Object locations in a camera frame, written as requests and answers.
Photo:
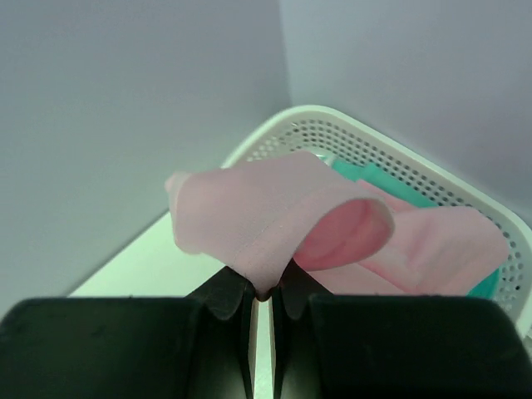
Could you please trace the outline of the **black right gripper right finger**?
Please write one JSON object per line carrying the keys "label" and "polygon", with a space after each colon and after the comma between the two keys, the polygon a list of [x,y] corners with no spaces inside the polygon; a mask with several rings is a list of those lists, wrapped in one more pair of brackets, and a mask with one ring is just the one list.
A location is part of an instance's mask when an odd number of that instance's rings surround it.
{"label": "black right gripper right finger", "polygon": [[277,398],[528,398],[531,361],[495,303],[342,296],[296,263],[272,292]]}

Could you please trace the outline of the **pink t-shirt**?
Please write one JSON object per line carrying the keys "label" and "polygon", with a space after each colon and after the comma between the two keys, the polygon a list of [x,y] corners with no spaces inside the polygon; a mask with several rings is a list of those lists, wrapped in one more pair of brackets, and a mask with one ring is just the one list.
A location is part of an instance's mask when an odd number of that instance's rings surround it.
{"label": "pink t-shirt", "polygon": [[326,289],[354,295],[466,295],[509,246],[482,213],[423,207],[363,171],[338,172],[298,151],[165,183],[176,246],[206,254],[261,296],[295,262]]}

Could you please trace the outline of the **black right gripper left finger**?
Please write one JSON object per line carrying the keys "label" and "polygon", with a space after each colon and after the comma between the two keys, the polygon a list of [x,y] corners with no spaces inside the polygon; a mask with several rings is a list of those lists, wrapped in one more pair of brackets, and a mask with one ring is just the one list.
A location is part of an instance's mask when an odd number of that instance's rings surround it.
{"label": "black right gripper left finger", "polygon": [[254,289],[221,269],[183,298],[32,298],[1,322],[4,398],[250,398]]}

